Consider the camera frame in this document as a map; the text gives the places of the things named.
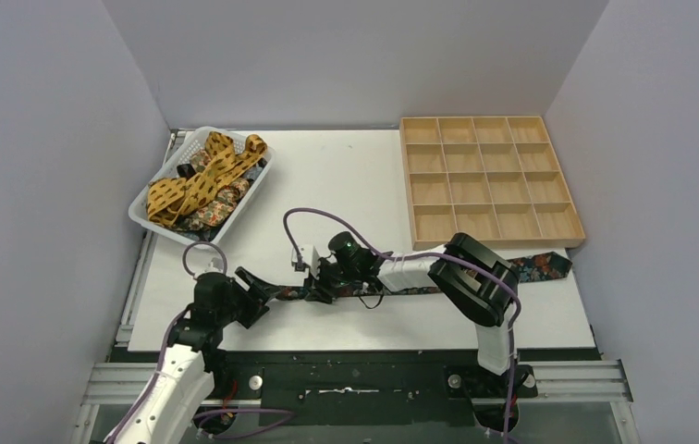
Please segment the white plastic basket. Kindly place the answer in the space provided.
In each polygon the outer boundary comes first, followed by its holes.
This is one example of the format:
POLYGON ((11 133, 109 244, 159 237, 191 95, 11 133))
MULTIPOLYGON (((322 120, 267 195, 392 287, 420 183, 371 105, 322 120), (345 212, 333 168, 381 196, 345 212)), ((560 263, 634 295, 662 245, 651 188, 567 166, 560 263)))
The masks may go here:
POLYGON ((258 134, 200 127, 134 198, 129 218, 183 245, 218 244, 251 205, 275 158, 275 150, 258 134))

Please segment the wooden compartment tray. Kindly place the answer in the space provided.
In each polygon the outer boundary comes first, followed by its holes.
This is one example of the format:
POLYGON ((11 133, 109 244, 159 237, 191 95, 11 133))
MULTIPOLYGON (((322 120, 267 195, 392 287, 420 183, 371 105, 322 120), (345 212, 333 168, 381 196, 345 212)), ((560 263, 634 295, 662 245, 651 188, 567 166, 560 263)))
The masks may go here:
POLYGON ((414 249, 457 232, 501 249, 584 243, 542 117, 404 117, 399 134, 414 249))

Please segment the dark floral tie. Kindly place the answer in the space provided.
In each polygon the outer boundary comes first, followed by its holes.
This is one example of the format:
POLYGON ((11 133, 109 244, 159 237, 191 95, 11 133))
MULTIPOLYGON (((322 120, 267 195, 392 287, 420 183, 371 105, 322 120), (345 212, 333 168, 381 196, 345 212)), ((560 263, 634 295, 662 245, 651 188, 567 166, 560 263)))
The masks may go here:
MULTIPOLYGON (((534 283, 552 281, 566 278, 572 269, 572 261, 556 252, 539 253, 509 259, 511 268, 518 274, 519 282, 534 283)), ((319 290, 314 283, 304 286, 277 286, 274 285, 268 293, 280 301, 311 301, 332 303, 339 298, 386 295, 416 295, 437 294, 437 287, 409 288, 405 290, 390 291, 380 286, 368 283, 352 282, 342 283, 337 289, 319 290)))

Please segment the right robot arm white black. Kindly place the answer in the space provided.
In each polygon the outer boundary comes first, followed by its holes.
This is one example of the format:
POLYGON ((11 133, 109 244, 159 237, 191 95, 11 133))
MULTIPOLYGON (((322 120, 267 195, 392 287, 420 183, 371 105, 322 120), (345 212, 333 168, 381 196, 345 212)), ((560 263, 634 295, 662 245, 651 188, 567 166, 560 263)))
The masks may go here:
POLYGON ((293 249, 293 268, 306 275, 310 298, 331 303, 344 296, 443 294, 475 325, 477 361, 502 376, 511 367, 510 321, 519 275, 512 264, 466 233, 431 250, 380 253, 348 231, 328 243, 293 249))

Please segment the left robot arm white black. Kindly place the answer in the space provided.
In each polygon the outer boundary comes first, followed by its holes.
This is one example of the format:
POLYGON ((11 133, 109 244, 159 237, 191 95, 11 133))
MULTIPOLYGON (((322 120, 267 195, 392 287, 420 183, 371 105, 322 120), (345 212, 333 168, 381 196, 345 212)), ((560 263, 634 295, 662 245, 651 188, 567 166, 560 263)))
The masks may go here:
POLYGON ((220 348, 225 327, 250 328, 276 293, 277 286, 242 267, 233 277, 197 276, 191 303, 166 328, 153 374, 104 442, 179 442, 202 402, 230 387, 227 352, 220 348))

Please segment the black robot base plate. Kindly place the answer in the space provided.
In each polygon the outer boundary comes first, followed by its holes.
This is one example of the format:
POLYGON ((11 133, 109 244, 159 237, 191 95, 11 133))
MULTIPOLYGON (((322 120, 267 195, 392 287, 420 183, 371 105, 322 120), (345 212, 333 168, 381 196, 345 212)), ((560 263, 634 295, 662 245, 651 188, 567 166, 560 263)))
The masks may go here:
POLYGON ((531 366, 495 375, 473 351, 322 351, 226 353, 216 401, 258 401, 263 426, 294 413, 294 426, 473 426, 504 422, 507 398, 533 399, 531 366))

